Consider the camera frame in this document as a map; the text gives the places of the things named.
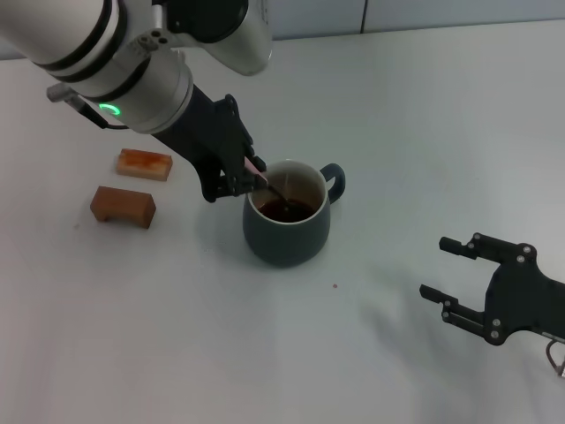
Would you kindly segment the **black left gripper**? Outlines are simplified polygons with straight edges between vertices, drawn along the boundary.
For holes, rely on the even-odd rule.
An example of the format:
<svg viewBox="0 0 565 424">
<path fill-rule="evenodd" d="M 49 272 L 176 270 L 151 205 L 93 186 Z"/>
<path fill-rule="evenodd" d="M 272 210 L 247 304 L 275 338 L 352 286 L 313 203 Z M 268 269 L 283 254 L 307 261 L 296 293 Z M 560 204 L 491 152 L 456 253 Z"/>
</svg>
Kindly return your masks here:
<svg viewBox="0 0 565 424">
<path fill-rule="evenodd" d="M 255 155 L 231 95 L 214 102 L 194 87 L 178 120 L 154 137 L 193 166 L 208 202 L 268 188 L 266 179 L 253 174 L 265 172 L 267 166 Z"/>
</svg>

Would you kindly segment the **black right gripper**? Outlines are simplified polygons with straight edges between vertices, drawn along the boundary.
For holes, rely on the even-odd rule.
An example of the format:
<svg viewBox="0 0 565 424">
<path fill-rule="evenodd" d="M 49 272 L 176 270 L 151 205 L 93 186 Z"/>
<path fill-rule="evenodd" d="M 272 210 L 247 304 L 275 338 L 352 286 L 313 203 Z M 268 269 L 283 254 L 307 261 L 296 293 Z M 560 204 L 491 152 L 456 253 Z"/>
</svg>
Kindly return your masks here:
<svg viewBox="0 0 565 424">
<path fill-rule="evenodd" d="M 504 344 L 518 331 L 564 340 L 564 284 L 539 270 L 534 246 L 476 232 L 466 243 L 442 237 L 439 248 L 471 260 L 481 258 L 501 264 L 488 286 L 484 313 L 460 305 L 458 299 L 446 293 L 420 285 L 423 299 L 441 305 L 445 323 L 484 338 L 491 345 Z"/>
</svg>

